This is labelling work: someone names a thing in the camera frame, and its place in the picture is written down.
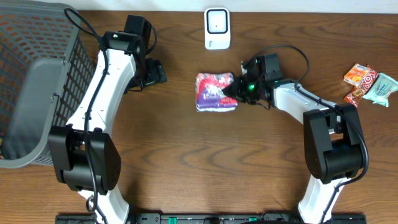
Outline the red purple floral packet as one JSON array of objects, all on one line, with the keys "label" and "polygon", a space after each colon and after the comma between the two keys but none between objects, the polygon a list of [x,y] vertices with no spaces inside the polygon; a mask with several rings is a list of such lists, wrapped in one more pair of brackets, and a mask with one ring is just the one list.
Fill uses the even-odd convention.
[{"label": "red purple floral packet", "polygon": [[232,73],[199,73],[195,81],[197,111],[223,113],[235,110],[238,102],[223,93],[233,81]]}]

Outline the orange Top chocolate bar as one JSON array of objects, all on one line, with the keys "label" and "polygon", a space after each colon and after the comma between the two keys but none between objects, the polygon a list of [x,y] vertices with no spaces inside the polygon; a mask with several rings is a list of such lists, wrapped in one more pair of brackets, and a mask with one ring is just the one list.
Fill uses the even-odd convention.
[{"label": "orange Top chocolate bar", "polygon": [[351,91],[344,98],[346,102],[355,105],[355,107],[359,105],[363,96],[368,92],[379,76],[379,72],[373,70],[370,66],[367,67],[369,68],[368,74],[360,81],[359,86],[353,86]]}]

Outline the small orange tissue pack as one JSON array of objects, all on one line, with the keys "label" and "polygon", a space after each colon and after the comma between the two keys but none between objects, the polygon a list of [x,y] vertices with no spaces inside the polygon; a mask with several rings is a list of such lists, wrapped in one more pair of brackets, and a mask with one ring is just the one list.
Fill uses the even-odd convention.
[{"label": "small orange tissue pack", "polygon": [[343,77],[343,81],[358,87],[360,81],[368,74],[369,68],[356,63]]}]

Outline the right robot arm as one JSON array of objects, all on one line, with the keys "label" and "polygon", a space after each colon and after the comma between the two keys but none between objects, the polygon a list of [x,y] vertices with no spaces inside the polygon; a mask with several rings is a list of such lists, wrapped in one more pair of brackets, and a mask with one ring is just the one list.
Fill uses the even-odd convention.
[{"label": "right robot arm", "polygon": [[267,101],[267,109],[285,111],[303,125],[305,162],[310,180],[298,204],[302,223],[329,223],[344,186],[359,181],[369,168],[369,154],[358,111],[305,90],[295,80],[235,79],[223,93],[249,105]]}]

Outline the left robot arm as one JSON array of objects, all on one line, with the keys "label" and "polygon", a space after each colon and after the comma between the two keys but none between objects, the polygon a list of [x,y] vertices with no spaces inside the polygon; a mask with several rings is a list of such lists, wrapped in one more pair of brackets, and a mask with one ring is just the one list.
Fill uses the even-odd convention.
[{"label": "left robot arm", "polygon": [[86,200],[86,215],[58,215],[56,223],[127,223],[130,206],[118,187],[121,156],[111,139],[121,98],[166,81],[159,60],[147,57],[150,32],[106,32],[99,63],[78,109],[52,126],[48,146],[57,180]]}]

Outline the teal snack packet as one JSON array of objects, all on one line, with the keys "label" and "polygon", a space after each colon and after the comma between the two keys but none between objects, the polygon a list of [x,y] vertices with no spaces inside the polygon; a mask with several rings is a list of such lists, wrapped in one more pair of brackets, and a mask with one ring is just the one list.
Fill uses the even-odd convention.
[{"label": "teal snack packet", "polygon": [[371,100],[373,104],[379,104],[388,108],[388,97],[391,93],[396,91],[397,81],[385,73],[380,73],[377,80],[363,96],[363,98],[366,100]]}]

